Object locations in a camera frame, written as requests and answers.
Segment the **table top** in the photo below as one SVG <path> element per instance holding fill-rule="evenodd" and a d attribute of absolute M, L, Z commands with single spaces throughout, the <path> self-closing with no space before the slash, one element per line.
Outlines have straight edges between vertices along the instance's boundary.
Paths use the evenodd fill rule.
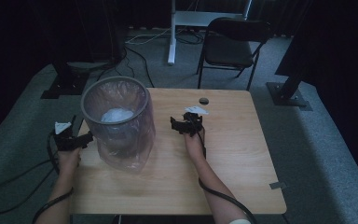
<path fill-rule="evenodd" d="M 96 140 L 81 151 L 72 196 L 72 214 L 209 215 L 211 211 L 187 156 L 184 137 L 172 130 L 170 117 L 183 118 L 198 105 L 207 161 L 238 201 L 254 214 L 283 214 L 286 205 L 248 91 L 149 89 L 156 139 L 140 174 L 110 167 L 97 152 Z M 209 99 L 200 105 L 199 98 Z M 86 133 L 86 122 L 79 134 Z"/>

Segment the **sleeve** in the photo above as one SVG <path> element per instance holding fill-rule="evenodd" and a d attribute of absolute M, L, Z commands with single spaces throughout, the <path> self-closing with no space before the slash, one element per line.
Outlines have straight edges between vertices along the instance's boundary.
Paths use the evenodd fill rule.
<path fill-rule="evenodd" d="M 230 222 L 229 224 L 251 224 L 251 222 L 246 219 L 237 219 Z"/>

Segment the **black stand base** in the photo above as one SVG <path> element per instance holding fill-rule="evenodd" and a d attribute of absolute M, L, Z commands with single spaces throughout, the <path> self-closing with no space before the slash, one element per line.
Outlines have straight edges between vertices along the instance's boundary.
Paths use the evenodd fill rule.
<path fill-rule="evenodd" d="M 60 95 L 81 95 L 90 73 L 75 74 L 70 84 L 63 85 L 60 76 L 57 76 L 48 91 L 44 91 L 40 99 L 58 99 Z"/>
<path fill-rule="evenodd" d="M 300 110 L 303 111 L 312 111 L 310 107 L 310 102 L 305 101 L 299 90 L 293 94 L 290 99 L 282 98 L 281 89 L 283 83 L 279 82 L 267 82 L 266 83 L 269 93 L 271 94 L 272 101 L 275 105 L 289 105 L 289 106 L 298 106 Z"/>

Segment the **mesh trash bin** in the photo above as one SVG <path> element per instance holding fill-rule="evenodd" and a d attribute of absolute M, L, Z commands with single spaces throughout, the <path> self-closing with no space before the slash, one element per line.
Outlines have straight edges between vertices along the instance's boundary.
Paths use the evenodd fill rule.
<path fill-rule="evenodd" d="M 141 172 L 156 136 L 147 88 L 130 77 L 105 78 L 83 93 L 81 110 L 101 159 L 120 170 Z"/>

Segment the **black chair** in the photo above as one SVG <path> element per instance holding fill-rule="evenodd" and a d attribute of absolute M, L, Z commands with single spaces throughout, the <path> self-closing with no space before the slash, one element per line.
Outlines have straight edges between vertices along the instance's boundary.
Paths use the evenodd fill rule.
<path fill-rule="evenodd" d="M 200 88 L 203 68 L 243 70 L 252 68 L 246 90 L 251 87 L 261 47 L 270 38 L 269 24 L 263 21 L 247 21 L 243 19 L 217 18 L 208 25 L 200 55 L 197 74 Z M 258 43 L 251 50 L 249 42 Z"/>

